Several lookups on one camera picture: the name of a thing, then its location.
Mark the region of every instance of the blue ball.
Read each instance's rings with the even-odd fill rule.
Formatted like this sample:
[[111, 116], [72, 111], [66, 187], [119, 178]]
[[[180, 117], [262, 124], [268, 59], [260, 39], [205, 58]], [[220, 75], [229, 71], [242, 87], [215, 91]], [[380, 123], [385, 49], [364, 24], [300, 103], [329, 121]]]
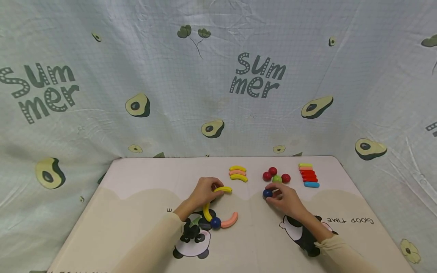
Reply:
[[263, 197], [266, 199], [267, 197], [273, 197], [273, 192], [271, 190], [264, 190]]
[[211, 219], [211, 227], [212, 229], [220, 229], [222, 226], [222, 221], [218, 217], [214, 217]]

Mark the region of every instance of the pink curved piece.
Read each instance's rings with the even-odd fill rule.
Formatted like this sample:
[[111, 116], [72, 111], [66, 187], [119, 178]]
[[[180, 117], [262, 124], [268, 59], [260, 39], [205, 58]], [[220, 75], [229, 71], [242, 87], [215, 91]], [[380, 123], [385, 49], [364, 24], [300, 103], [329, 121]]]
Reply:
[[238, 213], [234, 212], [231, 216], [231, 218], [229, 218], [229, 220], [223, 221], [221, 227], [222, 228], [229, 228], [232, 227], [232, 225], [235, 224], [235, 222], [237, 222], [238, 219]]
[[241, 174], [241, 175], [246, 176], [246, 173], [244, 171], [240, 171], [239, 169], [235, 169], [235, 170], [229, 172], [230, 176], [233, 174]]

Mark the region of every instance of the hand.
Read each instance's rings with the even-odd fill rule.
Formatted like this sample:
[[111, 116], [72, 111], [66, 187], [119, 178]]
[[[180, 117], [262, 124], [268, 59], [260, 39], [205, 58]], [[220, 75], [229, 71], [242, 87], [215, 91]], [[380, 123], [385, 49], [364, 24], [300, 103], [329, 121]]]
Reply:
[[270, 183], [266, 186], [267, 190], [277, 190], [273, 192], [273, 197], [267, 197], [268, 204], [275, 206], [286, 215], [302, 221], [303, 218], [311, 215], [302, 204], [298, 194], [292, 188], [281, 183]]
[[190, 197], [183, 201], [174, 210], [174, 213], [179, 216], [181, 221], [185, 221], [196, 208], [203, 207], [203, 205], [224, 194], [222, 190], [213, 192], [218, 187], [223, 187], [223, 183], [218, 178], [201, 177]]
[[222, 190], [213, 192], [213, 190], [218, 187], [223, 187], [223, 183], [218, 178], [201, 177], [197, 182], [193, 193], [187, 200], [189, 200], [189, 202], [196, 206], [196, 208], [203, 207], [203, 205], [213, 201], [217, 197], [224, 194]]

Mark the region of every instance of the panda print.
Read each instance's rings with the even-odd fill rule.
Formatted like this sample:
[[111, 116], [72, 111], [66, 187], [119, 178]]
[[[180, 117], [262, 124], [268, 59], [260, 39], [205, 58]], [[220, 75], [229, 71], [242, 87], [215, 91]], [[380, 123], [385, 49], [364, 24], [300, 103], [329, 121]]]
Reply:
[[[316, 217], [317, 220], [322, 221], [322, 218], [320, 216], [315, 215], [314, 217]], [[332, 228], [327, 223], [323, 222], [322, 224], [332, 233], [338, 235], [338, 233], [332, 230]], [[317, 248], [314, 244], [317, 240], [311, 234], [311, 232], [309, 232], [309, 230], [304, 227], [299, 221], [285, 215], [279, 226], [282, 229], [285, 229], [288, 236], [296, 244], [298, 244], [301, 249], [305, 250], [308, 256], [316, 257], [320, 255], [320, 249]]]
[[[217, 214], [209, 210], [212, 217]], [[191, 214], [185, 220], [184, 232], [179, 241], [174, 246], [173, 257], [181, 259], [182, 257], [198, 257], [205, 259], [209, 255], [209, 241], [211, 240], [211, 224], [206, 221], [202, 211]]]

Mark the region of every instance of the beige sleeve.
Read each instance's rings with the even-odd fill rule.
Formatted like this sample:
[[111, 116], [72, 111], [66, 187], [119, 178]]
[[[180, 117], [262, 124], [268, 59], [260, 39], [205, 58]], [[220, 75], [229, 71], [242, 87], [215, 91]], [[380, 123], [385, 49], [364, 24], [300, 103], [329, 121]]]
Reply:
[[161, 221], [129, 250], [112, 272], [152, 272], [160, 259], [174, 249], [175, 243], [184, 232], [184, 224], [176, 214], [166, 213]]
[[314, 243], [323, 255], [329, 256], [342, 273], [378, 273], [379, 271], [363, 256], [353, 250], [343, 239], [334, 235], [322, 243]]

